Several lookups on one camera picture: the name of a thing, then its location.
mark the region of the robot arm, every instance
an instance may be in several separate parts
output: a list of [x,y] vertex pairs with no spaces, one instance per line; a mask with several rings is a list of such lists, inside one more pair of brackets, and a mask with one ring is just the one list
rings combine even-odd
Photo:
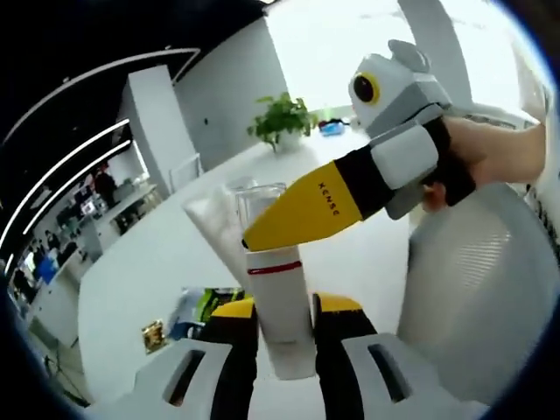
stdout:
[[370,143],[291,185],[245,232],[249,250],[326,238],[384,207],[399,219],[422,200],[423,185],[436,180],[446,186],[450,206],[474,191],[450,151],[442,116],[452,105],[429,61],[412,44],[392,40],[389,47],[391,59],[368,55],[348,87]]

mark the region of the red stripe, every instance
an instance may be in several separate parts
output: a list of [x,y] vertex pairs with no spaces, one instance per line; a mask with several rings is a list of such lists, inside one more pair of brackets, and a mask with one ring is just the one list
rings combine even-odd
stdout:
[[283,265],[276,265],[274,267],[264,267],[262,269],[248,269],[247,272],[250,276],[255,274],[272,274],[272,273],[281,273],[282,271],[289,271],[294,270],[301,267],[301,261],[289,262]]

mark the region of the blue object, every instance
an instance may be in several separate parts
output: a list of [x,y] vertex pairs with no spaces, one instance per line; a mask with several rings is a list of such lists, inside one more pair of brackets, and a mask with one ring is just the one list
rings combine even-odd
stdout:
[[53,280],[56,271],[57,270],[54,266],[54,261],[51,260],[48,256],[43,258],[43,261],[41,261],[38,265],[38,274],[43,278],[45,284],[49,284],[51,280]]
[[323,137],[339,136],[344,133],[344,124],[341,122],[331,122],[319,128]]

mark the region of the potted plant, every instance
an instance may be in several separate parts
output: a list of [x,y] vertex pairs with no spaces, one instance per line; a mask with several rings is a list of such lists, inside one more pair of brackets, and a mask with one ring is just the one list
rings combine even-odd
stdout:
[[247,132],[250,136],[257,136],[261,141],[270,144],[275,153],[278,149],[296,148],[299,138],[302,135],[308,137],[312,129],[317,127],[319,119],[307,110],[302,98],[293,101],[290,95],[284,92],[278,99],[265,96],[257,102],[266,103],[268,108],[264,115],[255,117]]

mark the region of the human hand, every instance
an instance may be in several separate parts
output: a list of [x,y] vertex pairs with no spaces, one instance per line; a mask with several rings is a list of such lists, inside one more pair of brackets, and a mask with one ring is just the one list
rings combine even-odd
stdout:
[[[445,117],[451,150],[463,161],[477,188],[493,182],[529,183],[544,167],[545,129],[512,130],[464,118]],[[423,209],[434,212],[446,206],[445,186],[424,186]]]

